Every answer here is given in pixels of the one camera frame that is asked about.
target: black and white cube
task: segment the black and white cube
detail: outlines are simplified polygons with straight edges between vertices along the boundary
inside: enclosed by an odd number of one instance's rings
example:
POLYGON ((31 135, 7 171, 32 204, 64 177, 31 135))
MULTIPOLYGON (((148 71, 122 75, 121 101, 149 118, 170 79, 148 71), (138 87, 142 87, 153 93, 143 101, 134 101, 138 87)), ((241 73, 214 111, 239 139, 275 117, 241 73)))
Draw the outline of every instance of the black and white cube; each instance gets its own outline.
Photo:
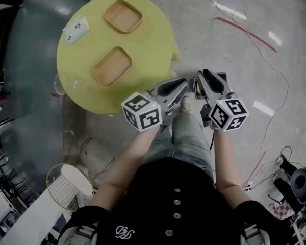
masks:
POLYGON ((209 114, 209 118, 224 132, 240 128, 248 116, 242 99, 217 100, 209 114))
POLYGON ((162 123, 161 106, 138 92, 121 106, 126 120, 140 132, 162 123))

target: yellow round table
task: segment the yellow round table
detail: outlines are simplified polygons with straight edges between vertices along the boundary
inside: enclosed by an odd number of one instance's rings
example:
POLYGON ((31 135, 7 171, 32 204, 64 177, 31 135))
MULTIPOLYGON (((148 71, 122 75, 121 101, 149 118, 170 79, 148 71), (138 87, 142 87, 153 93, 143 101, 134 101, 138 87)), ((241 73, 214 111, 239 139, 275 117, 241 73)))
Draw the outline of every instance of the yellow round table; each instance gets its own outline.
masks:
POLYGON ((125 0, 143 18, 132 33, 122 34, 104 20, 104 12, 115 1, 92 0, 80 8, 69 22, 86 16, 90 30, 72 44, 62 34, 57 51, 58 73, 81 81, 79 88, 67 94, 76 104, 97 114, 120 113, 121 102, 135 91, 151 89, 157 82, 175 77, 170 64, 180 57, 171 24, 158 6, 149 0, 125 0), (95 80, 93 68, 116 46, 126 51, 133 65, 114 85, 104 88, 95 80))

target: square wooden tray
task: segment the square wooden tray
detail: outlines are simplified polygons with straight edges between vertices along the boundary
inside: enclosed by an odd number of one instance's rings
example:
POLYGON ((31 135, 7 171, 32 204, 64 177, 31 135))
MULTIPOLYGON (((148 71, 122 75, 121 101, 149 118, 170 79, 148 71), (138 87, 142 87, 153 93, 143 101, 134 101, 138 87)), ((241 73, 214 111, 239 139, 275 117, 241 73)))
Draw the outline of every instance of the square wooden tray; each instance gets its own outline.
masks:
POLYGON ((142 22, 140 11, 124 0, 117 0, 104 13, 104 18, 117 30, 131 33, 142 22))
POLYGON ((115 84, 132 67, 132 59, 121 47, 114 47, 94 66, 93 75, 103 87, 115 84))

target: white cable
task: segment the white cable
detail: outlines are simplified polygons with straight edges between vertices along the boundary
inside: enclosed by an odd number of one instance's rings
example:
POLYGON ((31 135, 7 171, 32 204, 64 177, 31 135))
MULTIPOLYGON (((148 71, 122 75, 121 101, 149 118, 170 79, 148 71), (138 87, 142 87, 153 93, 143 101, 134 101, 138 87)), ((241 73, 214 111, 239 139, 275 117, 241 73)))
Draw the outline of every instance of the white cable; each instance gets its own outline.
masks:
POLYGON ((252 179, 250 179, 249 181, 254 183, 254 181, 257 178, 257 176, 259 175, 259 173, 261 174, 259 182, 263 181, 265 179, 265 173, 269 171, 271 165, 273 165, 273 164, 275 164, 275 162, 269 162, 269 163, 263 164, 261 166, 261 168, 259 169, 259 171, 255 174, 255 176, 252 179))
MULTIPOLYGON (((164 4, 166 2, 169 2, 170 0, 167 0, 167 1, 164 1, 164 2, 158 2, 158 3, 155 3, 156 5, 160 5, 160 4, 164 4)), ((218 6, 217 6, 217 3, 215 3, 213 0, 210 0, 210 2, 223 14, 225 15, 226 17, 230 18, 238 27, 242 28, 248 35, 248 37, 250 38, 250 40, 252 41, 252 43, 255 45, 255 47, 259 50, 259 53, 260 55, 262 56, 263 60, 265 62, 267 62, 270 67, 277 73, 277 74, 280 74, 282 75, 282 77, 284 78, 286 84, 287 84, 287 92, 286 92, 286 96, 285 96, 285 99, 284 99, 284 102, 282 103, 282 105, 274 112, 274 115, 271 117, 271 120, 269 121, 269 123, 267 124, 266 128, 265 128, 265 134, 264 134, 264 137, 263 137, 263 140, 262 140, 262 143, 261 143, 261 149, 260 149, 260 153, 259 153, 259 159, 264 163, 264 165, 267 165, 268 163, 265 163, 262 159, 261 159, 261 152, 262 152, 262 148, 263 148, 263 143, 264 143, 264 140, 266 138, 266 135, 267 135, 267 129, 269 127, 269 125, 271 124, 271 122, 273 121, 275 115, 278 113, 278 111, 285 105, 286 101, 287 101, 287 98, 288 98, 288 92, 289 92, 289 83, 285 77, 285 75, 280 72, 280 71, 277 71, 273 66, 272 64, 270 64, 268 62, 268 60, 265 59, 265 57, 263 56, 262 52, 261 52, 261 49, 258 47, 258 45, 253 41, 249 31, 247 31, 245 28, 243 28, 236 20, 234 20, 234 13, 237 12, 237 10, 235 10, 231 16, 228 16, 227 14, 225 14, 218 6)))

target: shirt logo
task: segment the shirt logo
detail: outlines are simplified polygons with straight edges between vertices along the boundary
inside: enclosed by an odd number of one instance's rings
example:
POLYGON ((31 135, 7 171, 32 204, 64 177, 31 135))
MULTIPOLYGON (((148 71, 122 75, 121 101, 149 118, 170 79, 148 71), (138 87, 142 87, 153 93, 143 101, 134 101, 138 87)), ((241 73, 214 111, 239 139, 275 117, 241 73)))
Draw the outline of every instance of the shirt logo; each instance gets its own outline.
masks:
POLYGON ((128 227, 121 225, 116 228, 116 238, 129 239, 134 233, 134 230, 128 230, 128 227))

